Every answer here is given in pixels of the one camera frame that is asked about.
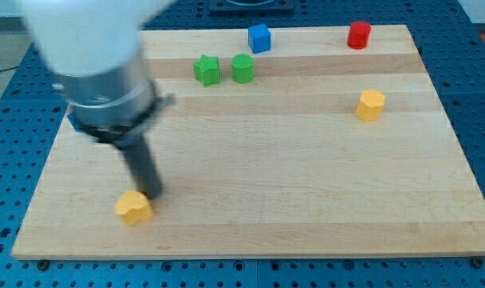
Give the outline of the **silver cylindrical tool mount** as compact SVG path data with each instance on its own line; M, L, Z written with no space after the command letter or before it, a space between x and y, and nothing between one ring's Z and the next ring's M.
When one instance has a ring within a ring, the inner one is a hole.
M150 77L142 50L120 66L91 76L56 75L80 130L103 143L128 142L144 134L173 94L162 94Z

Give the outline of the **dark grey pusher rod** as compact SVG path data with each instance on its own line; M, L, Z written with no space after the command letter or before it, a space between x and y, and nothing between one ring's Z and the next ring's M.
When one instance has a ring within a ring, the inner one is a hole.
M150 147L144 133L129 133L116 142L126 165L138 187L138 191L148 199L162 193L162 179L154 163Z

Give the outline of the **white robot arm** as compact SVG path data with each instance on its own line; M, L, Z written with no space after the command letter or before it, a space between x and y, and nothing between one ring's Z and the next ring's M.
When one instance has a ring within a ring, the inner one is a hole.
M72 108L80 129L121 151L149 199L163 184L145 132L174 103L160 94L143 57L140 30L171 0L19 1L54 88Z

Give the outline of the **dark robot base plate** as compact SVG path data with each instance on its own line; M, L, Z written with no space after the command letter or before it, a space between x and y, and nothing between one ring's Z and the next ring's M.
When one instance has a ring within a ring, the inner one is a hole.
M291 12L295 8L294 0L209 0L210 14L230 12Z

